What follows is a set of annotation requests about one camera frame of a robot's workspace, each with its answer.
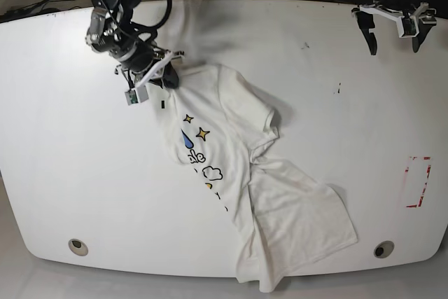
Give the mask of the white printed T-shirt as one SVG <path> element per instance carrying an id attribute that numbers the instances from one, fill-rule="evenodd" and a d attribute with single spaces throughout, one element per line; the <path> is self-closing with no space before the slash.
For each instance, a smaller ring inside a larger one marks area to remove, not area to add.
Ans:
<path id="1" fill-rule="evenodd" d="M 236 277 L 272 292 L 286 276 L 355 244 L 347 208 L 328 185 L 284 159 L 276 111 L 234 69 L 180 69 L 180 85 L 147 85 L 166 151 L 192 167 L 241 240 Z"/>

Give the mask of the red tape rectangle marking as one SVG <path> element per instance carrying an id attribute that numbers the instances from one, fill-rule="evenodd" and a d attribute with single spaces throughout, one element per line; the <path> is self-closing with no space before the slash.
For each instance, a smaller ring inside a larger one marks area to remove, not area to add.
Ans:
<path id="1" fill-rule="evenodd" d="M 402 202 L 407 209 L 422 206 L 431 173 L 432 157 L 411 156 L 403 179 Z"/>

